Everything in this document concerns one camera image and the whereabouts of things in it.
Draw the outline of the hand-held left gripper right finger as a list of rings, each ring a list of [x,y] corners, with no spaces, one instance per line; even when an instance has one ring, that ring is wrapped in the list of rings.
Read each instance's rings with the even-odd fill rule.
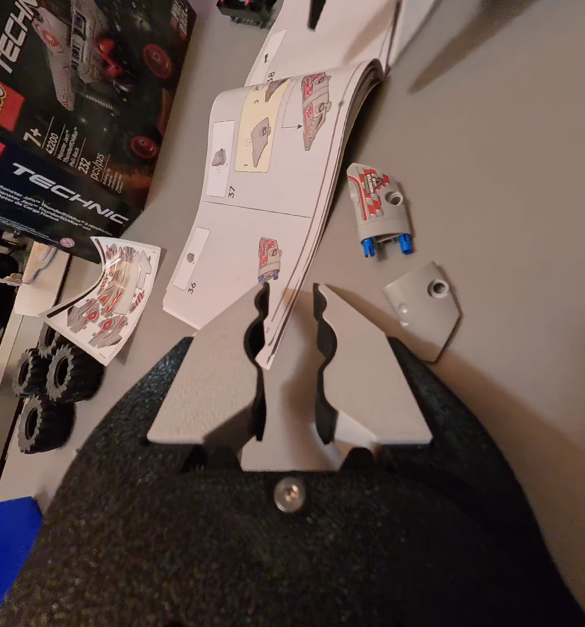
[[[415,395],[387,335],[327,285],[312,286],[322,357],[314,401],[315,430],[340,463],[355,450],[373,459],[387,447],[432,442]]]

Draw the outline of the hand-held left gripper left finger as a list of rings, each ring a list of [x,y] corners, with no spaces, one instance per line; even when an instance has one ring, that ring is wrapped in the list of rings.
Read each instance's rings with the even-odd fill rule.
[[[192,338],[147,439],[158,444],[243,448],[262,441],[269,283],[255,286]]]

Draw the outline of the white instruction booklet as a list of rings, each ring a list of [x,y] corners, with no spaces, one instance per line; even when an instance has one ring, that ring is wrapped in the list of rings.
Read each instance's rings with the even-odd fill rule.
[[[270,368],[329,213],[362,103],[382,82],[401,1],[284,1],[245,86],[215,99],[200,204],[163,309],[201,329],[269,284]]]

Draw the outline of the grey desk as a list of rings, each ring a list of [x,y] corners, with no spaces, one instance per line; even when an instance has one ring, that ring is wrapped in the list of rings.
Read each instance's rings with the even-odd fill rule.
[[[311,431],[312,284],[397,336],[383,287],[434,261],[462,311],[434,370],[503,450],[585,610],[585,1],[440,1],[361,109],[353,161],[398,178],[416,252],[363,258],[342,174],[243,467],[333,465]]]

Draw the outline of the plain grey toy panel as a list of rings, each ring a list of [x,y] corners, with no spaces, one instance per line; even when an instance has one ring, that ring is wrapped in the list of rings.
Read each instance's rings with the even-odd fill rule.
[[[400,326],[403,343],[420,360],[438,362],[462,312],[450,283],[435,262],[409,271],[383,287]]]

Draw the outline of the sticker sheet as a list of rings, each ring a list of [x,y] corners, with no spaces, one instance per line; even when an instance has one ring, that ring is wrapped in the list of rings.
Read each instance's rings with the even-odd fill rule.
[[[100,255],[98,280],[40,318],[107,366],[138,325],[153,289],[161,248],[113,237],[94,236],[91,240]]]

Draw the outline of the black toy tyre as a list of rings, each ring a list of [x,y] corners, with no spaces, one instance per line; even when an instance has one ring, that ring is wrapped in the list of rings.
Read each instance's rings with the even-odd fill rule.
[[[12,383],[14,395],[18,398],[44,395],[49,367],[50,359],[42,356],[39,349],[24,351]]]
[[[54,403],[44,396],[25,399],[18,446],[23,454],[44,453],[65,445],[75,424],[75,403]]]
[[[95,396],[105,367],[73,344],[63,344],[50,360],[46,395],[54,403],[77,403]]]
[[[38,339],[38,354],[43,359],[50,359],[68,340],[53,327],[44,323]]]

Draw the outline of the grey printed toy panel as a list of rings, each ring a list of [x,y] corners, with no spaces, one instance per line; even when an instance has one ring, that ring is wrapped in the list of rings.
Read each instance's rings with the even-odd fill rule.
[[[366,258],[397,243],[403,255],[414,251],[406,201],[394,177],[381,169],[354,162],[346,170],[359,241]]]

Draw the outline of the blue plastic bin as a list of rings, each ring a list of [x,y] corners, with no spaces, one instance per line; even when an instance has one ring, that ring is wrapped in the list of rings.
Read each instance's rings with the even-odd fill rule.
[[[42,521],[33,497],[0,502],[0,604],[20,573]]]

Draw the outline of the black toy set box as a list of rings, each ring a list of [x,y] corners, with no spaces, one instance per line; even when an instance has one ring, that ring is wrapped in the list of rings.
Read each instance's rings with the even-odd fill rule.
[[[98,263],[144,211],[188,1],[0,1],[0,228]]]

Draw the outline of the black toy chassis piece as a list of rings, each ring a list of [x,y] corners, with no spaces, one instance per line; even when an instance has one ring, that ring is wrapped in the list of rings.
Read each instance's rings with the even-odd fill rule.
[[[218,1],[217,9],[236,24],[267,27],[276,1]]]

